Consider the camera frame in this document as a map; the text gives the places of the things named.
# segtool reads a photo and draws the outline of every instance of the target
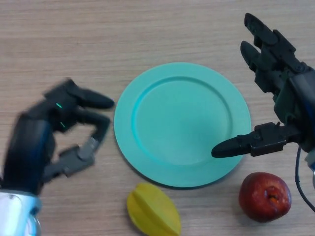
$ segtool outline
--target round plate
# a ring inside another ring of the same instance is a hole
[[[116,106],[114,129],[126,160],[172,187],[197,187],[228,174],[242,156],[213,158],[218,143],[251,131],[241,93],[205,66],[177,62],[135,78]]]

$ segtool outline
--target red apple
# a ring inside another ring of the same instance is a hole
[[[250,219],[261,223],[270,222],[289,212],[291,192],[276,175],[251,173],[242,183],[239,204]]]

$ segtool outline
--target wooden table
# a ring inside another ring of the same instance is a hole
[[[253,40],[243,24],[246,12],[279,29],[297,48],[297,57],[315,66],[313,0],[0,0],[0,6],[1,156],[17,113],[64,77],[118,101],[138,74],[173,61],[202,64],[230,79],[249,105],[253,126],[278,121],[272,96],[256,86],[240,53],[241,41]],[[106,114],[113,118],[114,110]],[[58,149],[82,143],[90,130],[57,135]],[[180,211],[182,235],[314,235],[314,213],[294,182],[296,149],[291,144],[283,152],[246,156],[224,181],[211,186],[165,189]],[[302,187],[315,202],[311,171],[301,162]],[[243,215],[238,191],[255,171],[277,174],[289,185],[292,208],[285,217],[257,224]],[[111,127],[95,166],[45,187],[39,217],[43,235],[140,235],[125,202],[141,181],[123,160]]]

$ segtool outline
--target robotic arm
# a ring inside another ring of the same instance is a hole
[[[254,36],[253,44],[241,43],[242,56],[255,73],[260,89],[273,94],[274,111],[280,122],[258,125],[250,134],[238,135],[212,149],[212,156],[231,157],[250,153],[259,156],[283,150],[287,143],[299,145],[296,184],[302,198],[315,211],[299,185],[298,161],[301,149],[313,171],[315,188],[315,70],[294,55],[295,48],[276,29],[271,31],[258,18],[247,13],[245,26]]]
[[[45,99],[22,112],[12,131],[0,188],[0,236],[39,236],[39,195],[45,183],[67,177],[93,165],[110,119],[85,108],[107,109],[114,102],[78,87],[70,78],[44,93]],[[95,131],[81,146],[62,151],[52,162],[54,132],[65,133],[76,123],[91,124]]]

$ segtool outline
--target black cable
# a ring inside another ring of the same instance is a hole
[[[299,193],[301,194],[301,197],[306,202],[306,204],[315,212],[315,206],[307,199],[307,197],[303,193],[303,190],[301,189],[300,177],[299,177],[300,156],[301,156],[301,147],[298,148],[297,154],[296,154],[296,163],[295,163],[295,183],[296,183],[296,187],[297,187],[297,190],[299,190]]]

